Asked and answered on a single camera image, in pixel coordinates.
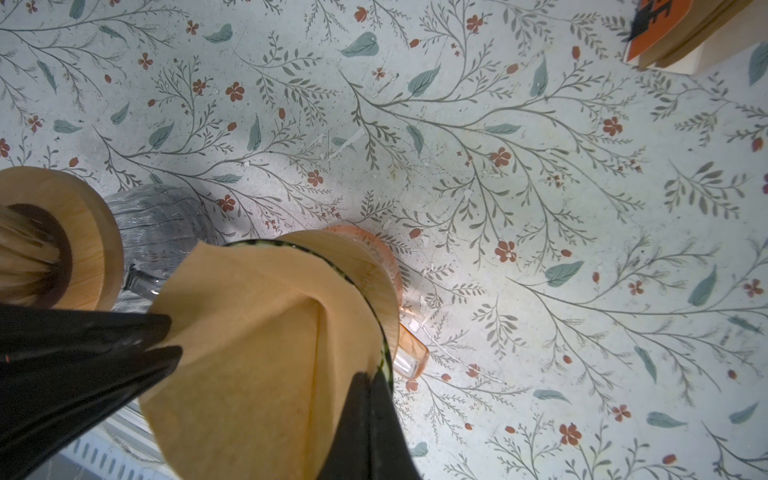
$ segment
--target floral pattern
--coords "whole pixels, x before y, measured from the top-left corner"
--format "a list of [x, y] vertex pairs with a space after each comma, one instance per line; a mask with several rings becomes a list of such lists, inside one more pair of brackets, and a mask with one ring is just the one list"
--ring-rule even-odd
[[424, 478], [763, 478], [763, 50], [640, 72], [633, 9], [0, 2], [0, 165], [187, 188], [225, 241], [375, 233]]

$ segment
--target brown paper filter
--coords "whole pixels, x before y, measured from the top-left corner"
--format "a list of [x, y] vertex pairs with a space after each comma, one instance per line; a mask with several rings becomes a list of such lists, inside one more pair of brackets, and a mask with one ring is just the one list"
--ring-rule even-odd
[[199, 244], [150, 309], [170, 315], [165, 343], [184, 354], [141, 408], [184, 480], [314, 480], [350, 380], [388, 356], [371, 306], [331, 263], [251, 243]]

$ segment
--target orange label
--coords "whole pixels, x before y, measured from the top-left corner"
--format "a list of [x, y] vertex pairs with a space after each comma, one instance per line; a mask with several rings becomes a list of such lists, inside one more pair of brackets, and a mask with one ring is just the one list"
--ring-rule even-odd
[[635, 35], [627, 60], [637, 57], [661, 40], [687, 15], [694, 0], [641, 0], [632, 24]]

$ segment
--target red flower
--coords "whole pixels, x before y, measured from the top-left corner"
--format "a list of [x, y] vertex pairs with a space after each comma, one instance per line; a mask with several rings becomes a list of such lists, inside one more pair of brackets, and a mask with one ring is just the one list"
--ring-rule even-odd
[[632, 418], [632, 414], [627, 411], [627, 406], [622, 405], [618, 408], [614, 407], [611, 409], [611, 411], [616, 415], [616, 421], [621, 422], [621, 420], [624, 420], [624, 417], [627, 417], [628, 419]]
[[245, 93], [245, 88], [240, 86], [239, 81], [236, 81], [224, 93], [230, 96], [231, 101], [243, 100], [243, 94]]
[[509, 165], [509, 160], [512, 158], [512, 154], [507, 152], [507, 149], [504, 147], [501, 147], [498, 149], [498, 152], [494, 152], [491, 154], [491, 161], [496, 167], [501, 167], [502, 165]]
[[467, 18], [467, 30], [472, 30], [472, 33], [477, 33], [478, 28], [482, 27], [482, 24], [482, 17], [478, 18], [477, 15], [473, 15], [472, 17]]
[[571, 426], [566, 427], [565, 424], [560, 425], [560, 433], [563, 434], [563, 438], [560, 439], [560, 443], [563, 445], [571, 444], [573, 446], [578, 445], [578, 441], [581, 439], [581, 433], [576, 429], [576, 425], [571, 423]]
[[320, 172], [315, 170], [314, 172], [310, 172], [310, 178], [308, 180], [313, 187], [317, 187], [317, 184], [321, 184], [323, 182], [323, 178], [320, 176]]
[[11, 150], [11, 145], [5, 143], [4, 138], [0, 138], [0, 157], [8, 158], [8, 152]]
[[28, 118], [27, 123], [30, 127], [32, 127], [32, 133], [35, 133], [38, 128], [42, 128], [43, 126], [43, 120], [42, 118], [38, 119], [38, 116], [35, 115], [33, 118]]
[[190, 21], [187, 22], [187, 25], [189, 25], [187, 27], [187, 33], [191, 33], [192, 35], [197, 35], [197, 27], [199, 27], [200, 24], [199, 23], [192, 23], [192, 21], [190, 20]]
[[229, 195], [225, 196], [224, 198], [220, 198], [219, 207], [221, 207], [221, 210], [224, 210], [225, 212], [231, 212], [235, 209], [235, 199]]
[[505, 242], [503, 240], [498, 242], [498, 247], [494, 250], [494, 253], [498, 255], [500, 262], [504, 263], [507, 260], [514, 262], [518, 259], [518, 254], [513, 252], [515, 249], [515, 242]]
[[752, 298], [755, 295], [763, 295], [763, 289], [758, 285], [760, 285], [760, 281], [757, 278], [752, 280], [751, 285], [748, 283], [744, 284], [744, 289], [746, 290], [746, 294], [749, 298]]
[[141, 57], [142, 58], [139, 58], [139, 65], [144, 67], [144, 70], [149, 70], [149, 66], [152, 65], [154, 61], [147, 58], [149, 57], [149, 54], [147, 52], [144, 52], [143, 54], [141, 54]]
[[603, 127], [603, 131], [612, 137], [617, 133], [620, 134], [622, 131], [624, 131], [624, 127], [619, 125], [618, 122], [619, 122], [618, 117], [612, 117], [603, 121], [603, 125], [605, 125]]
[[480, 367], [478, 367], [476, 363], [470, 363], [469, 370], [467, 370], [467, 375], [471, 376], [472, 378], [480, 375]]
[[198, 78], [197, 81], [192, 84], [192, 91], [198, 95], [202, 95], [206, 86], [206, 82]]
[[640, 280], [637, 281], [637, 283], [630, 283], [629, 284], [629, 293], [632, 295], [642, 295], [645, 290], [641, 289], [640, 287], [643, 285], [643, 282]]
[[368, 11], [365, 10], [363, 7], [358, 7], [357, 12], [355, 12], [355, 20], [357, 20], [358, 23], [364, 22], [368, 18]]

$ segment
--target wooden lid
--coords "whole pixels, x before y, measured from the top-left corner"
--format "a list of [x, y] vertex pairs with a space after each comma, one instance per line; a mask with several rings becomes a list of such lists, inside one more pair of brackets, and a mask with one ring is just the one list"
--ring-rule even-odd
[[0, 204], [33, 205], [64, 230], [72, 254], [69, 284], [54, 308], [111, 310], [123, 282], [123, 243], [107, 204], [83, 180], [56, 170], [0, 170]]

